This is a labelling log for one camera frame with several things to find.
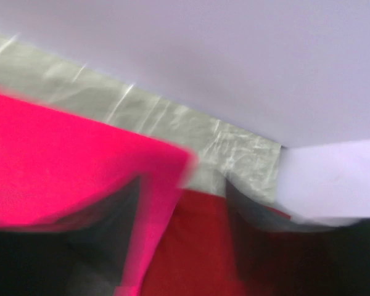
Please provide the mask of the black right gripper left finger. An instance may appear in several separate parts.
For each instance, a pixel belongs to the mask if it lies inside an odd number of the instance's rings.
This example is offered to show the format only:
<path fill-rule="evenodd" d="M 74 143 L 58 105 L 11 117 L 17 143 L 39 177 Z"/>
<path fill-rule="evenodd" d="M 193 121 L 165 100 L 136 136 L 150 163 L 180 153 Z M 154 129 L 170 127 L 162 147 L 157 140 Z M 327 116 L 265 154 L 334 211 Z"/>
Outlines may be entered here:
<path fill-rule="evenodd" d="M 0 295 L 113 295 L 121 284 L 137 212 L 134 178 L 56 232 L 0 230 Z"/>

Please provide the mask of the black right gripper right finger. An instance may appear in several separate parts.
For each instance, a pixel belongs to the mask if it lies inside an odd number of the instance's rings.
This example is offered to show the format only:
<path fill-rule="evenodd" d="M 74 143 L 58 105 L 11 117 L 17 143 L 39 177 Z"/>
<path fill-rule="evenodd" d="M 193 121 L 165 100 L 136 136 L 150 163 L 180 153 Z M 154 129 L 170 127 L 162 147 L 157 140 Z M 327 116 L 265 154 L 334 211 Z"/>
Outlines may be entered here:
<path fill-rule="evenodd" d="M 249 295 L 370 295 L 370 218 L 306 225 L 260 204 L 231 179 L 225 197 L 239 277 Z"/>

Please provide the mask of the bright pink t-shirt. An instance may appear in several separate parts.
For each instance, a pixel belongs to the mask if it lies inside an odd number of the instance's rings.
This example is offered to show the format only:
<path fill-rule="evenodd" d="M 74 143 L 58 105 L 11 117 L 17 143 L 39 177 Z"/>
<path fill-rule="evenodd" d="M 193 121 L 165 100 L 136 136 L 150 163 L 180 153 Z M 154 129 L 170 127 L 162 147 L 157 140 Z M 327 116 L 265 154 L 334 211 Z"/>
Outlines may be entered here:
<path fill-rule="evenodd" d="M 56 232 L 134 178 L 140 195 L 121 284 L 139 295 L 195 155 L 104 123 L 0 94 L 0 230 Z"/>

